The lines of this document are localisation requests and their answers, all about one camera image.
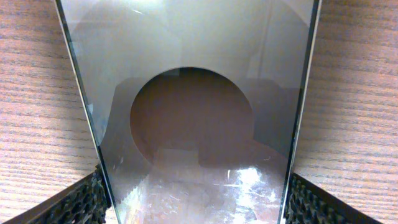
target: reflective surface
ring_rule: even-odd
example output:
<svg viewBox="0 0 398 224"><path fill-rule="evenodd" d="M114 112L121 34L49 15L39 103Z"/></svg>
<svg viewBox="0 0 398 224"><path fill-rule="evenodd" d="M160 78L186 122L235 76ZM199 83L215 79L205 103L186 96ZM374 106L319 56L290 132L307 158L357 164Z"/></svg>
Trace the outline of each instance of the reflective surface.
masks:
<svg viewBox="0 0 398 224"><path fill-rule="evenodd" d="M277 222L313 1L61 2L119 221Z"/></svg>

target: metal edge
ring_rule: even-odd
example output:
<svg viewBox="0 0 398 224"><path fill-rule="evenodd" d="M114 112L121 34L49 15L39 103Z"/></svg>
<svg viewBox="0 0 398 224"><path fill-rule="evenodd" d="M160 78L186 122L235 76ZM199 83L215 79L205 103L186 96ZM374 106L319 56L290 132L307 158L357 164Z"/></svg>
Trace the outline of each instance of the metal edge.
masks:
<svg viewBox="0 0 398 224"><path fill-rule="evenodd" d="M282 210L279 213L279 216L280 216L279 217L279 222L284 217L283 214L285 212L285 206L286 206L286 202L287 202L286 201L287 200L287 192L289 190L290 177L292 176L294 158L295 158L295 153L296 153L296 149L297 149L297 143L299 141L300 126L301 126L301 120L302 120L302 116L303 116L305 96L307 94L308 79L310 78L311 62L312 62L312 56L313 56L313 49L314 49L314 46L315 46L315 38L317 36L318 22L319 22L319 17L320 17L320 13L321 13L321 6L322 6L322 0L319 0L318 8L317 8L317 16L315 18L315 25L314 25L313 36L312 36L312 41L311 41L311 50L310 50L309 61L308 61L308 66L307 66L307 73L306 73L306 77L305 77L303 98L302 98L302 102L300 104L301 105L301 110L300 110L300 115L299 115L298 123L297 123L297 132L296 132L296 134L294 136L295 141L294 141L293 153L292 153L292 157L290 158L289 173L287 174L287 178L286 178L286 187L285 187L284 197L283 197L283 201L282 201L283 202L283 206L282 206Z"/></svg>
<svg viewBox="0 0 398 224"><path fill-rule="evenodd" d="M73 74L75 75L76 84L77 84L77 87L78 87L78 89L79 89L79 94L80 94L81 102L83 103L83 109L84 109L84 111L85 111L86 120L87 120L89 129L90 129L91 138L93 139L93 143L94 143L94 146L95 146L95 152L96 152L96 154L97 154L97 158L98 158L98 161L99 161L99 165L101 166L101 170L102 170L102 174L103 174L103 177L104 177L105 186L106 186L106 189L108 190L109 197L111 198L111 203L112 203L112 207L113 207L113 212L115 213L115 216L116 216L116 218L118 219L118 223L121 223L121 222L120 222L120 219L119 219L119 216L118 216L118 214L116 213L116 207L115 207L115 204L114 204L113 195L112 195L112 193L111 193L111 189L110 189L109 184L108 184L109 179L108 179L108 176L106 175L105 167L104 167L104 165L103 165L103 161L101 161L101 155L100 155L100 153L99 153L98 146L97 146L97 143L96 143L96 141L95 141L95 137L94 137L94 133L93 133L93 128L92 128L92 125L91 125L91 122L90 122L90 119L89 119L88 113L87 113L86 103L85 103L85 101L84 101L83 93L82 93L81 88L80 88L80 82L79 82L78 76L77 76L77 74L76 74L75 63L73 62L72 53L71 53L70 46L69 46L69 43L68 43L67 35L66 35L66 33L65 33L65 29L64 29L63 24L62 24L62 18L61 18L61 15L60 15L60 9L59 9L59 7L58 7L58 4L62 5L61 0L54 0L54 4L55 4L55 8L57 9L58 21L59 21L60 26L61 26L61 30L62 30L62 34L63 34L63 39L65 40L65 43L66 43L66 45L67 45L67 50L68 50L68 55L69 55L70 63L71 63L71 65L72 65Z"/></svg>

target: wooden surface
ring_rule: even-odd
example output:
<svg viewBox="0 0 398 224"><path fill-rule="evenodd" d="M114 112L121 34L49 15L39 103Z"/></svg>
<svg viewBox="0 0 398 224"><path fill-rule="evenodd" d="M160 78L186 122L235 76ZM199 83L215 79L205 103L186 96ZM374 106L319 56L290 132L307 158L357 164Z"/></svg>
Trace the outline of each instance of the wooden surface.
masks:
<svg viewBox="0 0 398 224"><path fill-rule="evenodd" d="M0 2L3 222L98 161L53 2ZM398 1L324 1L295 171L398 222Z"/></svg>

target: wood grain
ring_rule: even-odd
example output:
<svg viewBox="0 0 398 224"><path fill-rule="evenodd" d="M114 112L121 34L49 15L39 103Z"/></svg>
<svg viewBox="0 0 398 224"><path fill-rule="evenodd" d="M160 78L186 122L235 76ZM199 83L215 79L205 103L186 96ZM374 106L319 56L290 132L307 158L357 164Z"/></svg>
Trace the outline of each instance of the wood grain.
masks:
<svg viewBox="0 0 398 224"><path fill-rule="evenodd" d="M324 1L295 171L398 222L398 1Z"/></svg>
<svg viewBox="0 0 398 224"><path fill-rule="evenodd" d="M0 2L3 222L98 161L53 2ZM383 223L398 222L397 98L398 1L324 1L295 171Z"/></svg>
<svg viewBox="0 0 398 224"><path fill-rule="evenodd" d="M52 1L0 1L0 223L98 163ZM108 221L115 223L112 211Z"/></svg>

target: tabletop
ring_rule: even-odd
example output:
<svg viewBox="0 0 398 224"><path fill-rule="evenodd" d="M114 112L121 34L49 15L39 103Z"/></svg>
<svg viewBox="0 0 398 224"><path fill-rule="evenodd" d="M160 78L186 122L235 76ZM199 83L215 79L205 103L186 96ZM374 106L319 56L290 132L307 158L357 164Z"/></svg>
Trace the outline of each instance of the tabletop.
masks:
<svg viewBox="0 0 398 224"><path fill-rule="evenodd" d="M55 4L0 2L4 222L93 172L98 160ZM295 172L397 223L397 98L398 1L324 0Z"/></svg>

